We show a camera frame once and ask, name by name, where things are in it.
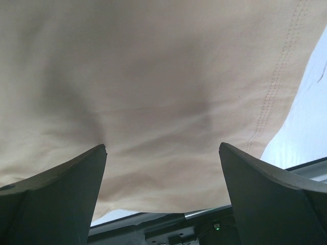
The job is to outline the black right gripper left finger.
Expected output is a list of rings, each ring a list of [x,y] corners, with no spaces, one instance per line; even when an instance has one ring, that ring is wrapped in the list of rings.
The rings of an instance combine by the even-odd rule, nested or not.
[[[74,159],[1,187],[1,244],[86,244],[107,153]]]

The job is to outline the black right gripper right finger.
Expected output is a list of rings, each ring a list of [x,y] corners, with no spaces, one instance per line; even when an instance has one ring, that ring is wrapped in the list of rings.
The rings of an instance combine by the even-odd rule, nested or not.
[[[222,143],[219,155],[242,244],[326,244],[326,184]]]

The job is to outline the beige t shirt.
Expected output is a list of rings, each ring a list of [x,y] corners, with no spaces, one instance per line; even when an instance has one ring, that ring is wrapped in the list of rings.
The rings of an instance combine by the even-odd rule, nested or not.
[[[1,1],[1,185],[104,144],[94,219],[230,203],[219,145],[260,157],[326,1]]]

